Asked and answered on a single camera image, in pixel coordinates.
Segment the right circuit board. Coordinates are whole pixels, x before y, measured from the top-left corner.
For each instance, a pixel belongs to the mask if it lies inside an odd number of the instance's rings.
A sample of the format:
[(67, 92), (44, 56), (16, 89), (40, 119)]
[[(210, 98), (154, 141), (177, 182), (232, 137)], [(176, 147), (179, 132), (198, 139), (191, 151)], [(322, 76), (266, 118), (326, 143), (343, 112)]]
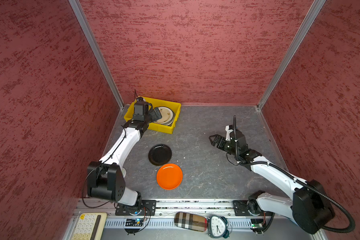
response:
[(251, 229), (263, 229), (267, 226), (267, 221), (264, 219), (251, 219)]

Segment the cream yellow plate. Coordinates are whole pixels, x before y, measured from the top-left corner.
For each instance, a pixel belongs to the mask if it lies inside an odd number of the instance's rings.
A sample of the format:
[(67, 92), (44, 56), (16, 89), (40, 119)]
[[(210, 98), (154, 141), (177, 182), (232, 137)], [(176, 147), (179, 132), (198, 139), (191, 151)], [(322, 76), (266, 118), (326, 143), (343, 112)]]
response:
[(161, 124), (163, 122), (167, 122), (175, 118), (175, 113), (170, 108), (167, 107), (159, 107), (159, 108), (162, 114), (162, 118), (156, 121), (155, 122), (156, 124)]

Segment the left circuit board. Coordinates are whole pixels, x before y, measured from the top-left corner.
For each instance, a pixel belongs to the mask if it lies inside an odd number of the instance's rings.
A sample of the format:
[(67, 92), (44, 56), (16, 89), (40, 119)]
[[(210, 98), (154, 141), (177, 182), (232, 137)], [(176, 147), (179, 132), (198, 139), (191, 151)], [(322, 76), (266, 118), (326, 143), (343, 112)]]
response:
[(144, 221), (142, 219), (126, 219), (125, 227), (130, 228), (141, 228), (144, 226)]

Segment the teal alarm clock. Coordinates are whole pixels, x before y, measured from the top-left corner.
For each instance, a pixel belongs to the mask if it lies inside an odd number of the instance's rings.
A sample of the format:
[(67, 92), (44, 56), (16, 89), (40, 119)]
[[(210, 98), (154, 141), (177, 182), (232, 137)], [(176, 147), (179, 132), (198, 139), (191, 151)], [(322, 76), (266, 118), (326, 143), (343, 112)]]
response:
[(209, 237), (213, 239), (229, 237), (228, 220), (225, 217), (212, 215), (207, 220)]

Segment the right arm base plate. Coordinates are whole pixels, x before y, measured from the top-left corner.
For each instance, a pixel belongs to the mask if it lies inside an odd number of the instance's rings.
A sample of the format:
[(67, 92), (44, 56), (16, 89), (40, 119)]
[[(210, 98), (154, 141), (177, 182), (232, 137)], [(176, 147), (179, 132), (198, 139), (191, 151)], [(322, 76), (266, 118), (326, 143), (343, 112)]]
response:
[(264, 213), (261, 212), (259, 215), (252, 215), (247, 206), (247, 200), (233, 200), (233, 210), (236, 217), (263, 217)]

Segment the circuit board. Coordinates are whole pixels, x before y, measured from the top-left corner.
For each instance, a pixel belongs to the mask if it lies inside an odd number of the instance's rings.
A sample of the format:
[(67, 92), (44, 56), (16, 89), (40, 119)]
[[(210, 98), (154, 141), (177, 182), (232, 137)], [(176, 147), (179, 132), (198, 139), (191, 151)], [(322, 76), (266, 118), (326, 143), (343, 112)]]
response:
[(126, 219), (125, 227), (130, 228), (141, 228), (144, 226), (144, 221), (142, 219)]
[(251, 229), (263, 229), (267, 226), (267, 221), (264, 219), (251, 219)]

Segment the white flower motif plate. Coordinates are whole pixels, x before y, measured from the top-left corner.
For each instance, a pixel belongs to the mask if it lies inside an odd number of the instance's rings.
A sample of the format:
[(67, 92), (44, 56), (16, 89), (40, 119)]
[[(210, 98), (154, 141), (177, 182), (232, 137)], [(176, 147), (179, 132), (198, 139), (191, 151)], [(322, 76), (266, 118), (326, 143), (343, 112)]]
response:
[(171, 126), (173, 124), (175, 119), (171, 119), (170, 121), (167, 121), (167, 122), (163, 122), (161, 123), (161, 125), (164, 125), (164, 126)]

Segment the aluminium corner post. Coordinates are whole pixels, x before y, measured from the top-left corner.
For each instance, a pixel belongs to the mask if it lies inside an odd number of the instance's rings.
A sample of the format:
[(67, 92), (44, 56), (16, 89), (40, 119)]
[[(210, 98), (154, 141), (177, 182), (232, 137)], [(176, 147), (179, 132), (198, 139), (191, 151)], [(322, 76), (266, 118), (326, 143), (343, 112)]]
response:
[(314, 23), (315, 19), (319, 15), (321, 9), (325, 5), (326, 0), (314, 0), (311, 7), (309, 8), (305, 18), (303, 19), (297, 33), (295, 34), (291, 44), (289, 45), (281, 63), (279, 64), (275, 74), (273, 75), (266, 91), (264, 92), (263, 96), (261, 97), (259, 103), (257, 104), (257, 108), (259, 111), (263, 109), (267, 100), (271, 96), (273, 90), (277, 86), (278, 82), (280, 81), (283, 73), (287, 69), (289, 63), (293, 59), (295, 53), (297, 52), (298, 48), (300, 47), (301, 43), (303, 42), (304, 38), (306, 37), (308, 31), (310, 30), (312, 24)]
[(109, 69), (109, 67), (108, 67), (108, 65), (106, 63), (106, 60), (105, 60), (105, 58), (104, 58), (104, 56), (103, 56), (103, 54), (101, 52), (101, 49), (100, 49), (100, 47), (99, 47), (99, 45), (98, 45), (98, 43), (96, 41), (96, 38), (94, 36), (94, 33), (93, 33), (93, 31), (92, 31), (92, 29), (90, 27), (90, 24), (89, 24), (87, 18), (85, 16), (85, 13), (83, 11), (83, 8), (81, 6), (80, 1), (78, 1), (78, 0), (69, 0), (69, 3), (71, 5), (71, 8), (74, 11), (74, 14), (75, 14), (80, 26), (81, 26), (81, 29), (82, 29), (84, 35), (85, 35), (85, 37), (86, 37), (86, 39), (87, 39), (87, 41), (88, 41), (88, 43), (89, 43), (89, 45), (91, 47), (91, 50), (92, 50), (92, 52), (93, 52), (93, 54), (94, 54), (94, 56), (95, 56), (95, 58), (96, 58), (96, 60), (97, 60), (97, 62), (99, 64), (101, 70), (102, 70), (102, 73), (103, 73), (103, 75), (104, 75), (104, 77), (105, 77), (105, 79), (106, 79), (112, 93), (113, 93), (113, 96), (114, 96), (115, 100), (117, 101), (117, 104), (118, 104), (119, 108), (121, 110), (123, 110), (124, 106), (125, 106), (124, 101), (123, 101), (123, 99), (121, 97), (121, 94), (120, 94), (120, 92), (119, 92), (119, 90), (118, 90), (118, 88), (116, 86), (114, 78), (113, 78), (113, 76), (111, 74), (111, 71), (110, 71), (110, 69)]

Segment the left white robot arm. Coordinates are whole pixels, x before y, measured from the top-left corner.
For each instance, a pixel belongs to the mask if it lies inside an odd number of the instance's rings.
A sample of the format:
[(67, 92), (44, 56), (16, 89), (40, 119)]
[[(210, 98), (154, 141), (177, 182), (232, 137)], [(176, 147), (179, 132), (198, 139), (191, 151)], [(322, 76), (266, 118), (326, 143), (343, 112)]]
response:
[(136, 99), (133, 117), (123, 125), (119, 139), (99, 161), (93, 161), (87, 167), (86, 184), (89, 197), (123, 205), (132, 214), (141, 210), (141, 194), (126, 187), (122, 169), (149, 124), (161, 118), (159, 108), (154, 108), (142, 97)]

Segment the aluminium corner post left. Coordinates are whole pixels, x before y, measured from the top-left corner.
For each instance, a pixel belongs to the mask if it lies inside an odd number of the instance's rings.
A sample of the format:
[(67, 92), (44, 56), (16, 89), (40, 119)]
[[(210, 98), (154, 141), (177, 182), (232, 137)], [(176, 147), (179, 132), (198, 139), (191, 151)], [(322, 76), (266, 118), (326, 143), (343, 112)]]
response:
[(123, 99), (121, 97), (121, 94), (120, 94), (120, 92), (119, 92), (119, 90), (118, 90), (118, 88), (116, 86), (114, 78), (113, 78), (113, 76), (111, 74), (111, 71), (110, 71), (110, 69), (109, 69), (109, 67), (108, 67), (108, 65), (106, 63), (106, 60), (105, 60), (105, 58), (104, 58), (104, 56), (103, 56), (103, 54), (101, 52), (101, 49), (100, 49), (100, 47), (99, 47), (99, 45), (98, 45), (98, 43), (96, 41), (96, 38), (94, 36), (94, 33), (93, 33), (93, 31), (92, 31), (92, 29), (90, 27), (90, 24), (89, 24), (87, 18), (85, 16), (85, 13), (83, 11), (83, 8), (81, 6), (80, 1), (78, 1), (78, 0), (69, 0), (69, 3), (71, 5), (71, 8), (74, 11), (74, 14), (75, 14), (80, 26), (81, 26), (81, 29), (82, 29), (84, 35), (85, 35), (85, 37), (86, 37), (86, 39), (87, 39), (87, 41), (88, 41), (88, 43), (89, 43), (89, 45), (91, 47), (91, 50), (92, 50), (92, 52), (93, 52), (93, 54), (94, 54), (94, 56), (95, 56), (95, 58), (96, 58), (96, 60), (97, 60), (97, 62), (99, 64), (101, 70), (102, 70), (102, 73), (103, 73), (103, 75), (104, 75), (104, 77), (105, 77), (105, 79), (106, 79), (112, 93), (113, 93), (113, 96), (114, 96), (115, 100), (117, 101), (117, 104), (118, 104), (119, 108), (121, 110), (123, 110), (124, 106), (125, 106), (124, 101), (123, 101)]

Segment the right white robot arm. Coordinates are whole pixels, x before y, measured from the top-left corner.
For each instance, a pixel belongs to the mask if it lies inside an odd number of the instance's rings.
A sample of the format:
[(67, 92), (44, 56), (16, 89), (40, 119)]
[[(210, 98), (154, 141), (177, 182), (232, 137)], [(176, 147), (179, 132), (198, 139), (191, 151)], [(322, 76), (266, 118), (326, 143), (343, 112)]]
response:
[(246, 143), (229, 137), (212, 135), (211, 145), (235, 156), (239, 166), (246, 167), (286, 194), (285, 197), (274, 196), (265, 191), (257, 191), (247, 201), (248, 212), (259, 216), (263, 212), (272, 212), (290, 219), (309, 234), (315, 234), (335, 217), (331, 202), (326, 199), (323, 186), (317, 181), (307, 182), (270, 162), (261, 153), (252, 150)]

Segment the plaid glasses case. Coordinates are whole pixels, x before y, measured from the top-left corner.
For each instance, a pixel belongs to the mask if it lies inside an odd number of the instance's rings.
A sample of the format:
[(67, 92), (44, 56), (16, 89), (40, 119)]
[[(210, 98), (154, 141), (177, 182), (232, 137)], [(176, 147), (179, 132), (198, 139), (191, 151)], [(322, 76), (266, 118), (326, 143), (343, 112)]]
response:
[(174, 224), (176, 227), (197, 231), (205, 232), (208, 228), (207, 218), (195, 214), (178, 212), (174, 218)]

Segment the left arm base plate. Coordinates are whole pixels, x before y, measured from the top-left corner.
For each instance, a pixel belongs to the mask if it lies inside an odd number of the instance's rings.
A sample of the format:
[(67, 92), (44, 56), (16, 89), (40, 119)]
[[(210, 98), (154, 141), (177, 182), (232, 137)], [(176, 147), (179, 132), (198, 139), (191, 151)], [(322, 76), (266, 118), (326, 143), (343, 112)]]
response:
[(140, 208), (137, 206), (116, 205), (115, 215), (124, 217), (154, 216), (156, 212), (156, 200), (142, 200)]

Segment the orange plate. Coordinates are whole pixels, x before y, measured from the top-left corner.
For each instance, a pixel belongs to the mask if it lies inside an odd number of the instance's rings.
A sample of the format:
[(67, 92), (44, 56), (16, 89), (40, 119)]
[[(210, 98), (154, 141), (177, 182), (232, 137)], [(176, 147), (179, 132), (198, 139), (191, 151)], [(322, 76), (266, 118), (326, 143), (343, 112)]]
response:
[(157, 183), (164, 190), (176, 189), (183, 180), (183, 171), (176, 164), (165, 164), (157, 173)]

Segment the aluminium corner post right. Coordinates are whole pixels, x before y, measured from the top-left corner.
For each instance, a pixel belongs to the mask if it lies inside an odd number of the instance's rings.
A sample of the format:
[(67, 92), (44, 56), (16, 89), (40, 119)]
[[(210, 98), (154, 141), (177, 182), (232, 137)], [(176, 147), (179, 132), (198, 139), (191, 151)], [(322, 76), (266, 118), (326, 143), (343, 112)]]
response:
[(287, 69), (289, 63), (293, 59), (295, 53), (297, 52), (298, 48), (300, 47), (301, 43), (303, 42), (304, 38), (306, 37), (308, 31), (310, 30), (312, 24), (314, 23), (315, 19), (319, 15), (321, 9), (325, 5), (326, 0), (314, 0), (311, 7), (309, 8), (305, 18), (303, 19), (297, 33), (295, 34), (291, 44), (289, 45), (281, 63), (279, 64), (275, 74), (273, 75), (266, 91), (264, 92), (263, 96), (261, 97), (259, 103), (257, 104), (257, 108), (259, 111), (263, 109), (267, 100), (271, 96), (273, 90), (277, 86), (278, 82), (280, 81), (283, 73)]

